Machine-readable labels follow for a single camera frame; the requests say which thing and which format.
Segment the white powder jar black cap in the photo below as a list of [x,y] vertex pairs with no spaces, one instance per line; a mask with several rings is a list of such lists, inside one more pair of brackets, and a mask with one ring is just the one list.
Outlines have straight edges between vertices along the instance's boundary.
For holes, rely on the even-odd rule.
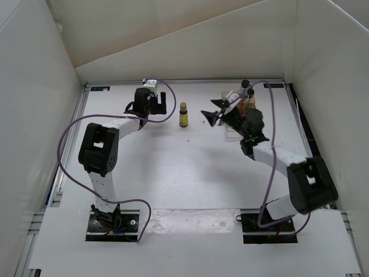
[[246,102],[246,109],[248,109],[248,110],[252,110],[252,109],[256,108],[254,93],[255,92],[254,92],[253,88],[248,90],[248,99],[247,99],[247,102]]

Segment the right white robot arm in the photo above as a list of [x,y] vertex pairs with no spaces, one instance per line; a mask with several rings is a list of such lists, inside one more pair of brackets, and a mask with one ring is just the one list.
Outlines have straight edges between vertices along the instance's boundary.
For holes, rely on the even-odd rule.
[[324,159],[320,156],[305,158],[276,147],[262,132],[263,114],[257,109],[241,114],[226,100],[213,100],[220,111],[202,111],[211,126],[222,122],[241,135],[240,146],[244,155],[266,164],[287,178],[288,194],[272,201],[263,200],[258,225],[271,231],[280,222],[297,214],[309,214],[338,199],[338,191]]

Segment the tall clear chili bottle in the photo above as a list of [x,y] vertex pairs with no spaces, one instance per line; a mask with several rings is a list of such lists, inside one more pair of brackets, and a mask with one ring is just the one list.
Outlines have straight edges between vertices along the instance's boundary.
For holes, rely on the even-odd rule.
[[248,89],[250,86],[250,82],[247,79],[242,80],[240,85],[240,90],[238,92],[238,96],[240,97],[240,102],[238,103],[238,109],[240,112],[243,112],[246,108],[246,104],[248,101]]

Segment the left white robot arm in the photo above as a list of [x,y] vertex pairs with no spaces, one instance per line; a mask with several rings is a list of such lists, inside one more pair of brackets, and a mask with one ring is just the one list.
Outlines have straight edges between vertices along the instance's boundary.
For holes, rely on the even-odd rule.
[[89,123],[86,127],[78,154],[78,161],[91,179],[96,196],[92,205],[95,212],[104,212],[101,224],[114,231],[121,224],[121,217],[114,212],[118,203],[114,190],[112,171],[118,161],[119,140],[144,127],[150,115],[167,113],[166,93],[156,94],[153,88],[138,88],[134,101],[125,110],[127,117],[108,123]]

